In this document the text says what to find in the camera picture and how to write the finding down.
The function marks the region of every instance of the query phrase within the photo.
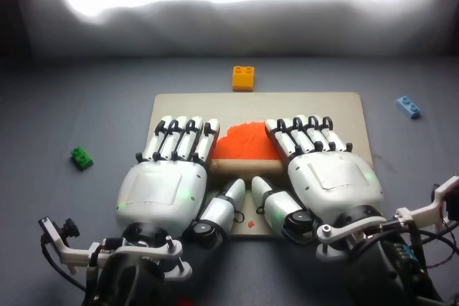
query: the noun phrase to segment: green lego brick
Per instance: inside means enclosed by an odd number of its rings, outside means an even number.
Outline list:
[[[71,154],[73,162],[80,170],[85,170],[94,164],[92,158],[80,146],[74,148]]]

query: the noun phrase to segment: beige board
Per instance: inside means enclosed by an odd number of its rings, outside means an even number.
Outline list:
[[[293,118],[296,115],[329,116],[334,130],[344,143],[353,143],[353,152],[373,166],[364,112],[359,94],[355,92],[256,92],[256,93],[189,93],[157,95],[153,105],[148,139],[156,125],[166,115],[174,117],[202,116],[204,121],[216,118],[220,122],[220,137],[233,125],[250,122],[264,122],[272,118]],[[217,161],[211,164],[211,172],[226,173],[249,180],[253,173],[283,172],[279,161]],[[232,228],[235,236],[276,236],[263,215],[255,213],[256,205],[246,182],[247,193],[241,212],[245,220]],[[216,194],[209,191],[208,200]],[[249,228],[250,221],[254,226]]]

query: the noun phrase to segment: robotic hand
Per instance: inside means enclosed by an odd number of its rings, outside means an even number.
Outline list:
[[[208,123],[201,117],[161,119],[121,185],[116,216],[126,229],[119,238],[95,242],[88,250],[71,249],[67,238],[80,235],[71,219],[62,228],[47,217],[39,220],[44,256],[85,291],[83,305],[157,305],[164,281],[191,276],[176,238],[213,247],[228,237],[237,215],[244,216],[239,210],[245,183],[242,179],[229,183],[204,209],[207,167],[218,135],[215,119]],[[75,266],[87,267],[86,287],[52,261],[46,244],[54,247],[71,273],[76,272]]]
[[[429,206],[398,209],[387,221],[377,177],[351,152],[352,144],[342,143],[330,118],[267,120],[265,131],[293,187],[289,192],[261,177],[252,180],[257,213],[264,214],[274,231],[299,245],[317,238],[316,256],[322,261],[345,259],[346,281],[357,305],[446,305],[428,277],[422,245],[439,239],[459,254],[442,237],[458,225],[459,177],[436,185]],[[432,224],[436,233],[418,229]],[[410,247],[402,233],[410,234]],[[421,234],[430,239],[421,240]]]

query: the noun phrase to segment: orange play dough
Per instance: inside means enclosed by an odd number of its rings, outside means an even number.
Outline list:
[[[260,159],[279,160],[265,133],[263,122],[235,125],[228,130],[227,136],[217,141],[213,159]]]

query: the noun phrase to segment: wooden rolling pin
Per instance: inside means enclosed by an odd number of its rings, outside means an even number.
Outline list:
[[[281,161],[250,159],[212,159],[210,171],[215,175],[236,176],[245,180],[261,175],[282,175],[285,167]]]

